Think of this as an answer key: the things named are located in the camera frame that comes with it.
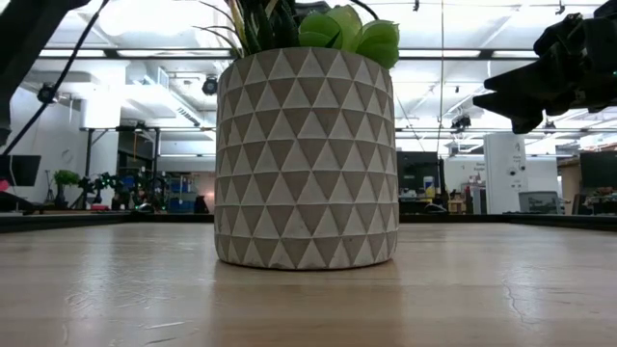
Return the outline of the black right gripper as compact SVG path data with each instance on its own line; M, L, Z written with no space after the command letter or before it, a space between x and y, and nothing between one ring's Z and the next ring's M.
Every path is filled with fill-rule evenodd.
M544 113L571 109L590 113L617 106L617 0L607 0L591 18L570 13L534 42L539 59L484 82L493 91L472 99L474 106L511 121L526 134Z

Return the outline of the black computer monitor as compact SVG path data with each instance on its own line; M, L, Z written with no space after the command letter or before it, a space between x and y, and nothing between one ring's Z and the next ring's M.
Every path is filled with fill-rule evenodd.
M440 186L439 157L431 151L397 151L397 176L400 189L424 188L424 177L433 177L436 187Z
M617 151L583 152L579 163L584 189L617 189Z
M32 187L40 161L40 155L0 155L0 180L6 180L11 186Z

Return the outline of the light green rosette succulent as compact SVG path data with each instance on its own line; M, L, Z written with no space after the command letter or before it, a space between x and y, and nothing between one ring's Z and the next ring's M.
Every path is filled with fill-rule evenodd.
M364 56L385 69L399 60L398 24L373 19L363 24L350 5L338 6L325 13L313 12L299 26L301 46L332 48Z

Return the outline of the grey triangle-pattern concrete planter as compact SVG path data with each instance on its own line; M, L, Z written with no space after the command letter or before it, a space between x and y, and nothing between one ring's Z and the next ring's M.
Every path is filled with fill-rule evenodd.
M217 98L222 261L303 271L392 259L399 207L387 69L332 48L267 50L232 63Z

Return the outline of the dark green spiky succulent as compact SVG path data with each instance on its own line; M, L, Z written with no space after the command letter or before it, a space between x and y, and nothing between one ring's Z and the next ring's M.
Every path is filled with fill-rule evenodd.
M295 0L238 0L238 5L246 56L300 45Z

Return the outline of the long-leaved artificial air plant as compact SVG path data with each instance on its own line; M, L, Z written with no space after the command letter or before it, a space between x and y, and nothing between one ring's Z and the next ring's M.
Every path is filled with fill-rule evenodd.
M195 29L212 34L225 42L229 46L231 55L235 59L244 58L247 55L248 47L246 43L246 34L243 28L243 19L237 1L225 0L228 7L226 10L221 6L208 3L204 0L198 0L198 2L201 5L205 5L208 9L213 10L215 13L220 14L226 23L195 26Z

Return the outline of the black metal rack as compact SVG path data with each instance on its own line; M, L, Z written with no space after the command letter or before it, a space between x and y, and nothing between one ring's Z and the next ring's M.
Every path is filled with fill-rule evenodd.
M158 157L159 157L159 148L160 148L160 140L161 140L161 128L158 126L146 126L144 123L138 123L137 125L118 125L116 127L82 127L81 131L86 131L88 133L87 136L87 145L86 145L86 157L85 157L85 172L84 177L81 179L82 182L82 194L75 201L79 207L85 209L87 207L87 196L90 192L89 185L86 181L90 180L90 170L91 170L91 158L92 158L92 148L93 144L100 140L105 134L108 132L132 132L136 133L144 133L147 135L149 132L154 132L155 137L153 139L149 139L154 143L153 154L151 159L151 182L154 182L157 179L158 173Z

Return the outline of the small green potted plant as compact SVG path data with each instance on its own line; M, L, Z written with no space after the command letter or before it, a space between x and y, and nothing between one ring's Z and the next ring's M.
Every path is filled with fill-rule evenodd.
M77 185L80 181L80 176L78 173L69 170L58 170L54 173L53 178L57 186L57 193L54 199L55 207L65 209L67 207L65 188Z

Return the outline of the black metal rig frame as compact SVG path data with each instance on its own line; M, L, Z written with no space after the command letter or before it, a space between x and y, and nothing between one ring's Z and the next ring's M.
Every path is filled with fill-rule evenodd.
M400 224L512 224L538 227L564 227L617 232L616 216L565 216L538 214L502 215L403 215ZM212 224L205 214L102 213L71 215L11 215L0 217L0 234L71 227L116 224Z

